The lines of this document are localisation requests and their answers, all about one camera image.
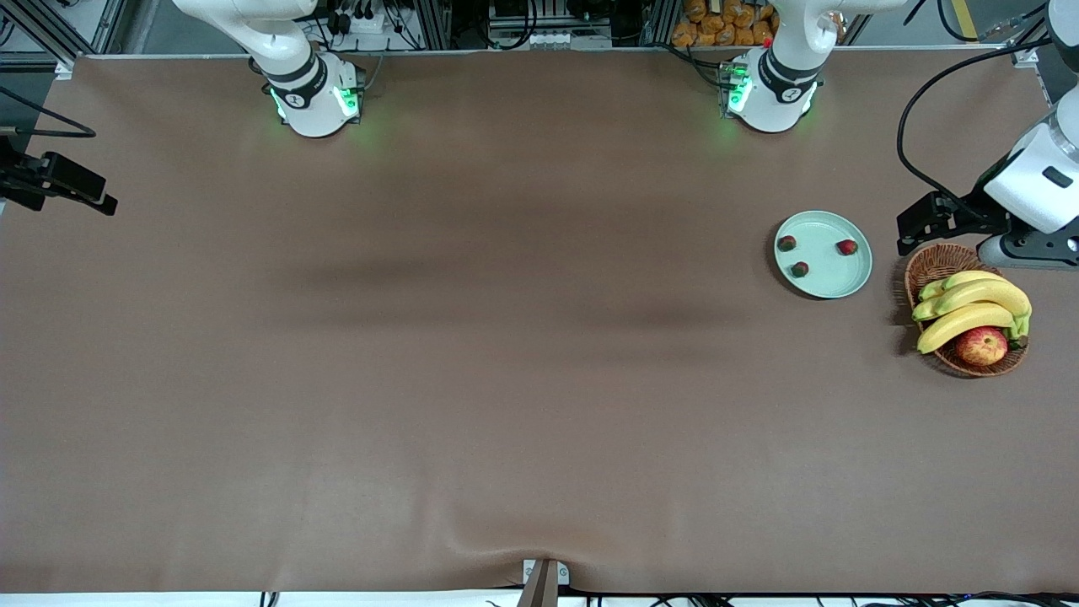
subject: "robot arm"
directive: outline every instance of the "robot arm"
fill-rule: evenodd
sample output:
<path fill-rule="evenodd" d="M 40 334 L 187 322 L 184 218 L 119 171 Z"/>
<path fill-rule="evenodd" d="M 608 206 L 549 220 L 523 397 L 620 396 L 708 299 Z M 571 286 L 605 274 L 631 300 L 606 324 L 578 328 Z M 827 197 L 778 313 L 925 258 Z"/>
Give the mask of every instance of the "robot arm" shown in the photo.
<path fill-rule="evenodd" d="M 316 0 L 174 0 L 183 13 L 208 23 L 244 47 L 277 102 L 277 113 L 300 135 L 324 137 L 358 120 L 363 83 L 356 67 L 331 53 L 315 53 L 292 19 Z"/>
<path fill-rule="evenodd" d="M 753 49 L 734 59 L 745 64 L 748 86 L 727 111 L 765 133 L 794 126 L 817 89 L 817 74 L 835 47 L 832 11 L 879 13 L 898 9 L 905 0 L 773 0 L 779 30 L 768 49 Z"/>
<path fill-rule="evenodd" d="M 1079 71 L 1079 2 L 1051 0 L 1047 22 L 1064 63 Z M 986 263 L 1079 268 L 1079 87 L 1061 98 L 962 196 L 934 191 L 897 218 L 899 252 L 964 233 L 988 233 Z"/>

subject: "light green plate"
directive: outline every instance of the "light green plate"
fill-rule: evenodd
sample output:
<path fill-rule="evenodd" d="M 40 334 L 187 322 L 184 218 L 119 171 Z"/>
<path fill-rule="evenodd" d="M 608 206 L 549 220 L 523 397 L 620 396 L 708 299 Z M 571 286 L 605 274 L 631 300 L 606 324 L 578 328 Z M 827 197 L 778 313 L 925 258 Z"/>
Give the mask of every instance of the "light green plate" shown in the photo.
<path fill-rule="evenodd" d="M 779 250 L 779 238 L 792 235 L 794 250 Z M 850 238 L 858 243 L 853 254 L 839 254 L 835 244 Z M 828 210 L 804 210 L 783 221 L 773 243 L 776 263 L 791 284 L 815 296 L 846 296 L 865 284 L 873 270 L 870 243 L 853 223 Z M 798 261 L 809 264 L 809 273 L 794 277 L 791 266 Z"/>

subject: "wicker basket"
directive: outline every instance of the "wicker basket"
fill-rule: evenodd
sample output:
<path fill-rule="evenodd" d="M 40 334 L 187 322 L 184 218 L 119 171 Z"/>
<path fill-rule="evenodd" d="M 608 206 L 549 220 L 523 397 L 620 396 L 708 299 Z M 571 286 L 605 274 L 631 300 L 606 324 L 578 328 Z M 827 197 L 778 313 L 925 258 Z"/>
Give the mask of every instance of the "wicker basket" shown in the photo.
<path fill-rule="evenodd" d="M 921 290 L 921 287 L 935 279 L 946 278 L 962 270 L 985 270 L 997 275 L 1003 275 L 1000 273 L 1000 270 L 982 263 L 978 258 L 978 251 L 969 246 L 951 243 L 933 244 L 915 252 L 906 263 L 906 272 L 903 275 L 903 281 L 906 286 L 906 300 L 911 303 L 911 309 L 913 311 L 917 306 L 918 292 Z M 917 323 L 918 331 L 925 331 L 927 325 Z M 1026 353 L 1029 349 L 1029 344 L 1024 348 L 1010 349 L 1000 362 L 985 368 L 965 363 L 956 355 L 955 347 L 952 344 L 945 345 L 943 348 L 937 350 L 934 355 L 937 355 L 937 358 L 941 362 L 960 374 L 973 377 L 996 377 L 1017 368 L 1023 362 L 1023 359 L 1026 358 Z"/>

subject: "apple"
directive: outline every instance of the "apple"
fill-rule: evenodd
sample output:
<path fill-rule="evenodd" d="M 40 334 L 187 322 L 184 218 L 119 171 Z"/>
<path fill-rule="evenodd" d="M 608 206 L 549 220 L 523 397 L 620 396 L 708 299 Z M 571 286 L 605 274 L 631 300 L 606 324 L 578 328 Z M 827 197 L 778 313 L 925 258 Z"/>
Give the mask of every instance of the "apple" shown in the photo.
<path fill-rule="evenodd" d="M 996 328 L 980 327 L 956 339 L 955 353 L 967 364 L 985 368 L 1005 358 L 1008 340 Z"/>

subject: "banana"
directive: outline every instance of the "banana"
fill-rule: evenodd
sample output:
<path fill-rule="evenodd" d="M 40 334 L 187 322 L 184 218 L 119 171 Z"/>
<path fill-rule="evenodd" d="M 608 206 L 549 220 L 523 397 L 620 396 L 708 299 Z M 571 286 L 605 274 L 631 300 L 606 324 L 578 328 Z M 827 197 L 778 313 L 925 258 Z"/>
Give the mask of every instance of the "banana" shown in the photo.
<path fill-rule="evenodd" d="M 944 315 L 926 329 L 918 339 L 918 353 L 928 355 L 952 339 L 980 327 L 999 327 L 1014 330 L 1011 313 L 997 303 L 981 301 L 970 303 L 958 311 Z"/>
<path fill-rule="evenodd" d="M 925 301 L 918 303 L 918 305 L 914 307 L 914 314 L 911 315 L 911 318 L 914 320 L 914 322 L 921 322 L 921 321 L 928 321 L 929 319 L 935 319 L 937 317 L 940 316 L 933 312 L 933 306 L 935 305 L 937 305 L 935 296 L 930 296 L 929 299 L 926 299 Z"/>
<path fill-rule="evenodd" d="M 1008 281 L 1008 278 L 999 274 L 994 274 L 993 272 L 986 272 L 984 270 L 964 270 L 961 272 L 956 272 L 951 276 L 944 278 L 944 290 L 958 286 L 965 281 L 971 281 L 982 278 Z"/>
<path fill-rule="evenodd" d="M 1015 334 L 1019 337 L 1026 335 L 1024 331 L 1026 330 L 1026 326 L 1028 325 L 1027 319 L 1032 313 L 1030 300 L 1022 289 L 1008 280 L 989 278 L 962 282 L 945 290 L 944 294 L 930 299 L 930 301 L 932 301 L 933 316 L 928 318 L 947 315 L 975 301 L 998 303 L 999 306 L 1011 313 L 1012 317 L 1015 318 Z M 928 320 L 928 318 L 918 318 L 915 320 L 924 321 Z"/>
<path fill-rule="evenodd" d="M 947 278 L 941 278 L 939 280 L 933 280 L 926 286 L 921 287 L 918 291 L 918 301 L 925 301 L 927 299 L 932 299 L 933 296 L 940 296 L 944 292 L 944 280 Z"/>
<path fill-rule="evenodd" d="M 962 282 L 968 282 L 971 280 L 978 280 L 982 278 L 1007 281 L 1007 278 L 994 274 L 993 272 L 986 272 L 983 270 L 964 270 L 961 272 L 956 272 L 946 278 L 933 280 L 927 284 L 926 286 L 921 287 L 921 290 L 918 291 L 918 299 L 920 301 L 925 301 L 926 299 L 940 296 L 941 294 L 944 294 L 945 290 L 952 287 L 959 286 Z"/>

